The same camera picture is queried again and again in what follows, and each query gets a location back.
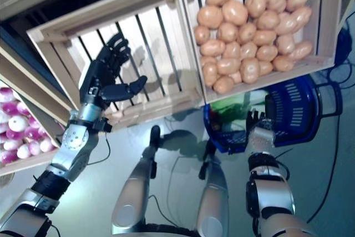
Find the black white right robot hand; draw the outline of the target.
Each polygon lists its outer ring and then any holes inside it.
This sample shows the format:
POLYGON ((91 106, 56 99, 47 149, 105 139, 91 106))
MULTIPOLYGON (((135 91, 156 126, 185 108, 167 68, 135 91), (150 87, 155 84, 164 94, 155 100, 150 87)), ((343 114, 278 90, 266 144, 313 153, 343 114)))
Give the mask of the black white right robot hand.
POLYGON ((270 95, 265 96, 265 112, 250 110, 246 118, 246 131, 250 132, 255 127, 273 130, 276 121, 276 107, 270 95))

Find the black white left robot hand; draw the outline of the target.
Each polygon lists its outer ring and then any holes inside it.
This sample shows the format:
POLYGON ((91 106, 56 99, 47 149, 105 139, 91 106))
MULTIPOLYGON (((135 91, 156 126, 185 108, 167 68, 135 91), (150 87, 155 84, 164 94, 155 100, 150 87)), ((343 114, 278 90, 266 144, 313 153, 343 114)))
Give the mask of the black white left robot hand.
POLYGON ((121 33, 113 35, 93 60, 79 89, 80 103, 93 104, 102 110, 112 102, 122 102, 138 95, 148 80, 145 75, 130 83, 116 83, 121 66, 131 56, 129 42, 121 33))

